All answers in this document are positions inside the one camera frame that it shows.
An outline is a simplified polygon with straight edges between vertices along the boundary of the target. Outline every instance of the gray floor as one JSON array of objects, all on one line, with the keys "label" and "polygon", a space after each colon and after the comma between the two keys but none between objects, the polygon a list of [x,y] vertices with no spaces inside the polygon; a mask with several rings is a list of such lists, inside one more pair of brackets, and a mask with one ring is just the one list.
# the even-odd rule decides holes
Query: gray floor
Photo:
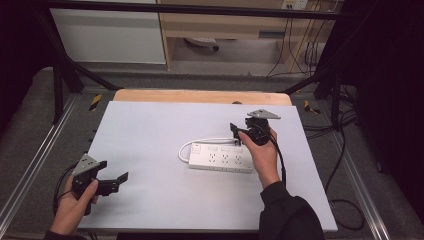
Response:
[{"label": "gray floor", "polygon": [[[179,40],[176,45],[174,65],[170,71],[164,70],[163,66],[131,65],[127,68],[118,66],[114,69],[101,65],[96,67],[99,67],[97,69],[99,75],[126,88],[275,92],[306,77],[305,74],[294,74],[264,78],[278,60],[278,50],[273,42],[222,40],[218,43],[220,50],[213,52]],[[284,65],[280,64],[274,73],[284,71]],[[99,125],[107,102],[113,98],[114,93],[101,90],[89,80],[84,82],[88,85],[87,89],[91,90],[78,96],[67,124],[8,228],[9,235],[30,233],[39,237],[49,228],[53,218],[51,200],[56,180],[66,166],[78,160],[90,147],[89,140],[95,136],[93,130]],[[52,87],[51,72],[40,72],[34,78],[33,86],[22,108],[15,114],[0,138],[0,167],[2,169],[0,206],[6,204],[52,126],[54,109]],[[292,101],[298,107],[303,124],[327,125],[322,114],[307,112],[303,108],[305,99],[310,101],[311,107],[320,107],[310,94],[315,87],[310,85],[300,93],[293,94]],[[103,97],[96,111],[90,112],[88,108],[96,92],[102,92]],[[355,125],[348,126],[346,142],[391,238],[424,239],[423,225],[393,178],[377,172],[375,159],[361,128]],[[329,134],[310,140],[309,144],[321,180],[325,183],[340,152]],[[328,196],[330,199],[343,198],[358,204],[343,166],[337,171]],[[349,206],[337,204],[333,212],[337,219],[348,225],[359,223],[357,213]],[[374,239],[368,225],[360,231],[339,228],[338,232],[327,233],[326,237],[328,239]]]}]

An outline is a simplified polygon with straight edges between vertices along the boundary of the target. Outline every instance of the white tabletop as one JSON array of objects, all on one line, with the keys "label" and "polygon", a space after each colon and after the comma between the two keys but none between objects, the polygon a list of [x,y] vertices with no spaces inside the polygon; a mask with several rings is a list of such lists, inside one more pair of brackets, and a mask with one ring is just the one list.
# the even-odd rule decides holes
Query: white tabletop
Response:
[{"label": "white tabletop", "polygon": [[[248,112],[266,109],[278,134],[287,189],[306,199],[324,231],[336,231],[295,107],[209,103],[110,102],[89,155],[107,160],[101,180],[129,172],[118,193],[101,197],[80,229],[104,231],[251,231],[263,210],[257,173],[190,169],[178,158],[186,142],[232,137],[230,122],[245,128]],[[188,157],[187,147],[183,155]]]}]

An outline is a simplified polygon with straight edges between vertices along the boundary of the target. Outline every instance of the metal rail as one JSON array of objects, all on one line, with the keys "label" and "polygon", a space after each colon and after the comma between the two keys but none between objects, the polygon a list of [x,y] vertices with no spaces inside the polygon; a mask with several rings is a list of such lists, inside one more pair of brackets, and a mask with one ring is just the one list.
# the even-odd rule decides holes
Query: metal rail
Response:
[{"label": "metal rail", "polygon": [[[323,103],[322,101],[318,101],[318,104],[327,123],[331,125],[330,110],[328,109],[327,104]],[[337,148],[341,150],[343,144],[341,133],[332,132],[332,135]],[[386,225],[381,219],[377,207],[375,206],[374,201],[372,200],[364,180],[359,174],[347,147],[345,148],[343,156],[343,166],[346,169],[346,173],[350,179],[350,182],[352,183],[353,190],[356,193],[356,197],[358,198],[359,204],[361,205],[362,211],[364,212],[364,216],[368,221],[368,225],[370,226],[374,238],[377,240],[389,240],[390,235],[386,229]]]},{"label": "metal rail", "polygon": [[37,177],[38,172],[43,166],[43,163],[46,160],[54,143],[56,142],[57,137],[68,120],[77,97],[77,94],[71,95],[70,99],[65,105],[65,111],[62,118],[57,124],[51,127],[49,133],[47,134],[25,173],[22,175],[21,180],[16,185],[15,190],[10,195],[6,204],[3,206],[3,209],[0,212],[0,239],[2,239],[3,235],[6,233],[6,230],[12,222],[13,217],[25,199],[26,194],[28,193],[32,183]]},{"label": "metal rail", "polygon": [[321,20],[350,20],[359,17],[353,13],[316,12],[284,9],[242,8],[221,6],[148,4],[148,3],[118,3],[93,2],[73,0],[38,0],[35,4],[46,8],[79,9],[119,12],[155,12],[155,13],[182,13],[227,16],[250,16],[294,19],[321,19]]}]

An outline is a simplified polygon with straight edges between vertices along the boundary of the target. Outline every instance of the socket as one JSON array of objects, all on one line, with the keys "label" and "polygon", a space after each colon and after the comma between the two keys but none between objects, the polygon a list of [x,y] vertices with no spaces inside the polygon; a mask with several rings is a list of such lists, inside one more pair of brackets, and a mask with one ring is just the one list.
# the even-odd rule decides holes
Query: socket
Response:
[{"label": "socket", "polygon": [[308,0],[284,0],[281,9],[305,10]]},{"label": "socket", "polygon": [[295,4],[296,4],[296,0],[284,0],[283,6],[281,7],[281,9],[292,10]]},{"label": "socket", "polygon": [[246,146],[228,146],[207,143],[192,143],[188,165],[190,168],[251,173],[252,156]]},{"label": "socket", "polygon": [[294,10],[305,10],[308,0],[296,0],[296,3],[293,6]]}]

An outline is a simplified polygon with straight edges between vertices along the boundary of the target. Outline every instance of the white cabinet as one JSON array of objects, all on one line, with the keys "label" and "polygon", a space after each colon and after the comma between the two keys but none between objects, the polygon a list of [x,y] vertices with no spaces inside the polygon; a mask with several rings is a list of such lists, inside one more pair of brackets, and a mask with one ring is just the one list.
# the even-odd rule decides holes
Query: white cabinet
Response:
[{"label": "white cabinet", "polygon": [[[109,1],[155,3],[155,0]],[[165,64],[157,13],[51,11],[65,49],[75,61]]]}]

